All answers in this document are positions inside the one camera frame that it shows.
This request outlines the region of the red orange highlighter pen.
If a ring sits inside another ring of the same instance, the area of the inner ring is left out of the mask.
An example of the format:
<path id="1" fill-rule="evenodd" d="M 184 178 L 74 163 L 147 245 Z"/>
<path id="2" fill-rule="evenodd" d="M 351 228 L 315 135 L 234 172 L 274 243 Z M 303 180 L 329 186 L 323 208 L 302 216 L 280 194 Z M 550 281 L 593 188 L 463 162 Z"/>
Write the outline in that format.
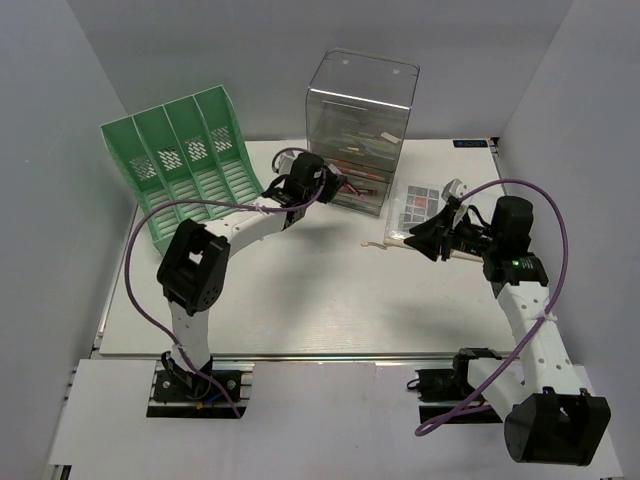
<path id="1" fill-rule="evenodd" d="M 377 174 L 372 174 L 372 173 L 367 173 L 361 170 L 354 170 L 354 169 L 350 169 L 344 166 L 340 166 L 338 167 L 338 169 L 347 175 L 353 175 L 353 176 L 357 176 L 357 177 L 362 177 L 362 178 L 367 178 L 370 180 L 375 180 L 375 181 L 384 181 L 385 178 L 383 176 L 377 175 Z"/>

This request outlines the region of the plastic sleeve with printed sheets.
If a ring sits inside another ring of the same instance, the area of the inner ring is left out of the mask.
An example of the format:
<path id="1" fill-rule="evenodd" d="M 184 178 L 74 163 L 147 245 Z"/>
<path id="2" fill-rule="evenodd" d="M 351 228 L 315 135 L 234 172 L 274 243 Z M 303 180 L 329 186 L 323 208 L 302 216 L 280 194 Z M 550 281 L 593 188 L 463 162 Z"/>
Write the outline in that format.
<path id="1" fill-rule="evenodd" d="M 435 217 L 443 208 L 443 189 L 440 184 L 397 178 L 389 197 L 383 244 L 404 247 L 409 230 Z"/>

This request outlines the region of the yellow highlighter pen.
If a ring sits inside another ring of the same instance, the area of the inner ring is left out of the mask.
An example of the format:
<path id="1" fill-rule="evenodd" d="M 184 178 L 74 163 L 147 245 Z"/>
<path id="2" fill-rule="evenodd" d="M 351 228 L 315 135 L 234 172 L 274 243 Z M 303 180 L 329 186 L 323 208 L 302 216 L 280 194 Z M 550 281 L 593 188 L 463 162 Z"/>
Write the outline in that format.
<path id="1" fill-rule="evenodd" d="M 343 131 L 342 135 L 344 137 L 351 138 L 354 141 L 379 140 L 379 137 L 364 132 Z"/>

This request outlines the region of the beige eraser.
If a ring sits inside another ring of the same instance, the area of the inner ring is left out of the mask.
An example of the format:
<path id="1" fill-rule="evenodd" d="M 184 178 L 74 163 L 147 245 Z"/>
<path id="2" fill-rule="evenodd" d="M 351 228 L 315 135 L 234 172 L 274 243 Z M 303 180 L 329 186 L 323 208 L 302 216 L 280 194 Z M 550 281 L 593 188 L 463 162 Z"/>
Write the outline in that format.
<path id="1" fill-rule="evenodd" d="M 400 138 L 398 138 L 398 137 L 396 137 L 396 136 L 394 136 L 394 135 L 392 135 L 392 134 L 390 134 L 388 132 L 382 132 L 381 133 L 381 137 L 383 139 L 393 143 L 393 144 L 398 144 L 401 141 Z"/>

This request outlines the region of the clear plastic drawer cabinet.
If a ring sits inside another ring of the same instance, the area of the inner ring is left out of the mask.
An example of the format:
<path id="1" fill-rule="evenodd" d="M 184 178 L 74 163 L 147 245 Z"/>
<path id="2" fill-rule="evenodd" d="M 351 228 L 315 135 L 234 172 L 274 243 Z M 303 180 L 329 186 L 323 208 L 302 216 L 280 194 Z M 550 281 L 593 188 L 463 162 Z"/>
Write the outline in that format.
<path id="1" fill-rule="evenodd" d="M 420 67 L 389 57 L 333 49 L 325 53 L 307 88 L 305 99 L 308 149 L 327 163 L 377 174 L 375 181 L 344 174 L 357 189 L 377 196 L 357 196 L 341 188 L 333 202 L 377 217 L 389 194 L 409 124 Z M 354 141 L 343 131 L 364 132 L 379 140 Z M 401 141 L 381 137 L 388 132 Z M 358 147 L 350 151 L 347 147 Z"/>

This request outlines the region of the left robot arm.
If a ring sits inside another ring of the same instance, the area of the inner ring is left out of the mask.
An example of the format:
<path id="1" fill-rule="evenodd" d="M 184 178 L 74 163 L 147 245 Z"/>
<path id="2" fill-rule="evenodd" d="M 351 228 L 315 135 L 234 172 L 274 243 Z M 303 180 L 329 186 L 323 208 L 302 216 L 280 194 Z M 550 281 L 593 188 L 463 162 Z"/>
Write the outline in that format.
<path id="1" fill-rule="evenodd" d="M 304 218 L 309 205 L 329 203 L 345 185 L 335 166 L 302 152 L 246 210 L 206 223 L 180 223 L 157 280 L 172 316 L 171 368 L 177 387 L 199 399 L 211 387 L 208 312 L 222 294 L 229 260 L 249 245 Z"/>

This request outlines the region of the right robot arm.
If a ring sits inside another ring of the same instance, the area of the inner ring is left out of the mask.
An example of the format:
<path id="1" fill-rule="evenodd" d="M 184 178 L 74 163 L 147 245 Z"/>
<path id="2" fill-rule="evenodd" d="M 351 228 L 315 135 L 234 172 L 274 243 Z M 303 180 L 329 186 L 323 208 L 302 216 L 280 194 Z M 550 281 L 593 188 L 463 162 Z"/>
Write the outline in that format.
<path id="1" fill-rule="evenodd" d="M 510 457 L 519 463 L 589 465 L 611 419 L 607 400 L 576 373 L 551 312 L 549 279 L 529 250 L 533 206 L 502 196 L 490 222 L 475 225 L 454 197 L 432 219 L 412 227 L 405 244 L 432 261 L 452 252 L 481 258 L 483 274 L 516 343 L 501 358 L 467 349 L 455 358 L 453 390 L 483 397 L 503 423 Z"/>

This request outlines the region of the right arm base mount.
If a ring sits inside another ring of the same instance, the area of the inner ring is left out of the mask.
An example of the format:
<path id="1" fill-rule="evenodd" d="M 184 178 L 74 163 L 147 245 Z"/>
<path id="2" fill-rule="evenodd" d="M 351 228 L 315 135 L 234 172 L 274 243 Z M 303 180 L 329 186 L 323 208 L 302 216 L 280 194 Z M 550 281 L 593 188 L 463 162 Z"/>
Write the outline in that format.
<path id="1" fill-rule="evenodd" d="M 420 422 L 448 413 L 466 398 L 474 388 L 467 381 L 468 367 L 472 360 L 502 357 L 489 348 L 462 348 L 447 368 L 423 368 L 415 371 L 416 377 L 406 384 L 408 391 L 418 394 Z"/>

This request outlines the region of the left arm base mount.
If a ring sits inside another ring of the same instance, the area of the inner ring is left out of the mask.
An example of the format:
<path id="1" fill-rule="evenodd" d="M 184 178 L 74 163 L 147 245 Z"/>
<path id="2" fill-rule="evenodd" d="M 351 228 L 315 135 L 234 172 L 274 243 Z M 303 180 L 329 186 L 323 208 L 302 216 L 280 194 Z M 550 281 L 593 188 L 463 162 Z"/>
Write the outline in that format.
<path id="1" fill-rule="evenodd" d="M 240 419 L 250 397 L 251 375 L 247 370 L 213 369 L 209 360 L 203 373 L 216 384 L 175 365 L 170 351 L 156 363 L 146 409 L 147 418 Z"/>

